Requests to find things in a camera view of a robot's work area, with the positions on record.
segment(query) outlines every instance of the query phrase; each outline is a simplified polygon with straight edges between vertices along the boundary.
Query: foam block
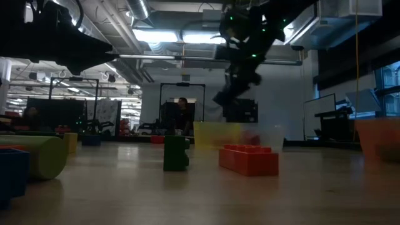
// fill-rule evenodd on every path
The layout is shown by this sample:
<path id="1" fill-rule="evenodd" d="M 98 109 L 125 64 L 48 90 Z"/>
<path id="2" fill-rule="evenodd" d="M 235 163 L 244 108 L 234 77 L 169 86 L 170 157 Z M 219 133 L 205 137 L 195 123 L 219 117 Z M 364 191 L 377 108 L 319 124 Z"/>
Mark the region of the foam block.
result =
<path id="1" fill-rule="evenodd" d="M 25 146 L 30 153 L 29 176 L 36 179 L 53 179 L 63 171 L 68 150 L 58 137 L 0 136 L 0 145 Z"/>
<path id="2" fill-rule="evenodd" d="M 78 134 L 65 133 L 62 140 L 64 141 L 64 144 L 68 149 L 68 153 L 71 154 L 76 152 L 76 146 L 78 145 Z"/>

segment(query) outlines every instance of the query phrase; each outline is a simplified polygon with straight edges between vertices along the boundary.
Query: giant toy brick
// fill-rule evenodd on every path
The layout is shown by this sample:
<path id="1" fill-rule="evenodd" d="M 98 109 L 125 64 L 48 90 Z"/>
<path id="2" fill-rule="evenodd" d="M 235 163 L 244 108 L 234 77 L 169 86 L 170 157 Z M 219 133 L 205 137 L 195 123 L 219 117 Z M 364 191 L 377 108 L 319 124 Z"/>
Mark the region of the giant toy brick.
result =
<path id="1" fill-rule="evenodd" d="M 166 136 L 164 139 L 164 171 L 185 171 L 189 158 L 185 153 L 183 136 Z"/>
<path id="2" fill-rule="evenodd" d="M 219 165 L 245 176 L 277 176 L 279 155 L 269 147 L 225 144 L 219 150 Z"/>

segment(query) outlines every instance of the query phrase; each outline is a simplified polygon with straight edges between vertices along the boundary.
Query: fluorescent light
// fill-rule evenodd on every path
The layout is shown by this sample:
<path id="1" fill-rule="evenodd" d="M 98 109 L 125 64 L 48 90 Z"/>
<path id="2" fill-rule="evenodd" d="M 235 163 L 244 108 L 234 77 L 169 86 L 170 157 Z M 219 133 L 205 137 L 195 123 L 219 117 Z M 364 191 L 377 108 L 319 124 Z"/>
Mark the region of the fluorescent light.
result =
<path id="1" fill-rule="evenodd" d="M 187 31 L 183 34 L 183 41 L 185 43 L 192 43 L 192 44 L 224 44 L 225 39 L 219 36 L 219 33 L 211 33 L 211 32 L 194 32 L 194 31 Z"/>
<path id="2" fill-rule="evenodd" d="M 110 97 L 111 100 L 139 100 L 137 97 Z"/>
<path id="3" fill-rule="evenodd" d="M 38 98 L 48 98 L 48 95 L 42 95 L 42 94 L 8 94 L 8 96 L 21 96 L 21 97 L 38 97 Z M 82 99 L 87 99 L 87 100 L 94 100 L 94 97 L 89 97 L 89 96 L 74 96 L 74 95 L 53 95 L 51 96 L 52 98 L 82 98 Z M 139 98 L 137 97 L 98 97 L 97 99 L 107 99 L 109 98 L 110 100 L 137 100 L 140 101 Z"/>
<path id="4" fill-rule="evenodd" d="M 60 84 L 69 87 L 69 84 L 65 83 L 65 82 L 60 82 Z"/>
<path id="5" fill-rule="evenodd" d="M 146 41 L 147 43 L 160 43 L 160 42 L 177 42 L 178 37 L 175 31 L 141 31 L 134 29 L 137 40 Z"/>
<path id="6" fill-rule="evenodd" d="M 75 87 L 68 88 L 68 90 L 76 92 L 76 93 L 80 92 L 80 90 L 76 89 Z"/>
<path id="7" fill-rule="evenodd" d="M 140 114 L 139 111 L 136 111 L 136 110 L 134 110 L 134 109 L 123 109 L 122 111 L 127 112 L 127 113 Z"/>
<path id="8" fill-rule="evenodd" d="M 50 84 L 50 78 L 48 78 L 48 77 L 44 77 L 44 81 L 43 80 L 39 80 L 39 79 L 38 79 L 38 81 Z"/>

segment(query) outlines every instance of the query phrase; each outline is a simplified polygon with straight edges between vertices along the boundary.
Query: cable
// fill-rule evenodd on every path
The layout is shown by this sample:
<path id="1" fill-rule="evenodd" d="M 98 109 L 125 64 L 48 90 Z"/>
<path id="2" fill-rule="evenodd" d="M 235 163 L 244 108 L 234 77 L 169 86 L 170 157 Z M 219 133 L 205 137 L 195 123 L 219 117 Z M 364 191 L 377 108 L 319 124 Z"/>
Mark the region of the cable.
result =
<path id="1" fill-rule="evenodd" d="M 209 4 L 208 2 L 202 2 L 202 3 L 200 4 L 200 6 L 199 6 L 199 9 L 197 10 L 198 12 L 200 12 L 201 6 L 203 6 L 204 4 L 209 5 L 209 6 L 211 7 L 212 10 L 215 10 L 214 7 L 213 7 L 211 4 Z"/>
<path id="2" fill-rule="evenodd" d="M 76 4 L 77 4 L 78 8 L 79 8 L 79 19 L 77 20 L 77 23 L 76 23 L 75 27 L 76 28 L 80 28 L 81 25 L 82 25 L 82 22 L 83 22 L 84 12 L 83 12 L 83 7 L 82 7 L 81 2 L 79 0 L 75 0 L 75 1 L 76 1 Z"/>
<path id="3" fill-rule="evenodd" d="M 354 132 L 352 140 L 356 142 L 356 127 L 357 127 L 357 110 L 358 110 L 358 92 L 359 92 L 359 78 L 360 78 L 360 65 L 359 65 L 359 43 L 358 43 L 358 0 L 356 0 L 356 69 L 357 69 L 357 79 L 356 79 L 356 113 L 354 117 Z"/>
<path id="4" fill-rule="evenodd" d="M 14 79 L 12 79 L 12 80 L 15 80 L 15 79 L 17 79 L 23 72 L 25 72 L 25 70 L 28 68 L 28 66 L 29 65 L 31 65 L 32 64 L 32 62 L 30 62 L 28 65 L 26 65 L 25 66 L 25 68 L 14 78 Z"/>

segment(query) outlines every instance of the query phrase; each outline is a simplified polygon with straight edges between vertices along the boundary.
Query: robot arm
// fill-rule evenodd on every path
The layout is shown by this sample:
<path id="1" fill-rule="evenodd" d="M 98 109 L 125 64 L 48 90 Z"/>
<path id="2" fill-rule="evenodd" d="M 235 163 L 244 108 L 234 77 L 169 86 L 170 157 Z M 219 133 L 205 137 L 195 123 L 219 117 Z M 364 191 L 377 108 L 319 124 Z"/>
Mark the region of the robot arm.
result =
<path id="1" fill-rule="evenodd" d="M 270 0 L 261 6 L 252 7 L 249 11 L 228 11 L 219 28 L 227 46 L 217 48 L 215 58 L 231 62 L 228 69 L 231 83 L 213 100 L 221 106 L 226 106 L 246 92 L 250 83 L 258 85 L 261 76 L 256 73 L 256 69 L 265 60 L 265 55 L 274 41 L 284 41 L 283 29 L 317 1 Z M 229 47 L 231 38 L 239 41 L 236 49 Z"/>

